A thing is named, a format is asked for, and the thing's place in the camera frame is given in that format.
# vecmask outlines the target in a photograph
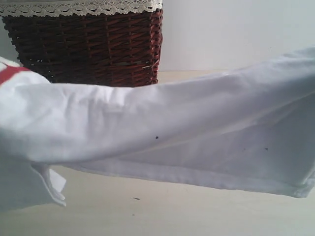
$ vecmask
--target white wall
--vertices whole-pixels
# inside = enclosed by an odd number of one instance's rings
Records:
[[[164,0],[161,71],[246,66],[315,43],[314,0]],[[14,59],[3,24],[0,54]]]

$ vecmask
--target red fabric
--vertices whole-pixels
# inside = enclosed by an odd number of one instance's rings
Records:
[[[13,67],[6,65],[6,69],[0,71],[0,85],[3,84],[5,81],[11,79],[15,74],[21,71],[30,71],[25,67]]]

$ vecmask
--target brown wicker basket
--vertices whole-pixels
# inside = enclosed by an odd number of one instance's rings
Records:
[[[157,83],[162,10],[99,16],[3,17],[21,63],[55,83]]]

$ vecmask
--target white lace trim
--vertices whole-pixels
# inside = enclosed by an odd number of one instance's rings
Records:
[[[162,9],[162,0],[72,0],[46,2],[1,2],[0,16],[114,15],[129,12],[154,12]]]

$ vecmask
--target red stripe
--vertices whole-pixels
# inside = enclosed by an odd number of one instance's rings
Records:
[[[3,84],[5,81],[11,79],[15,74],[21,71],[30,71],[25,67],[13,67],[13,66],[6,66],[6,69],[0,71],[0,85]]]

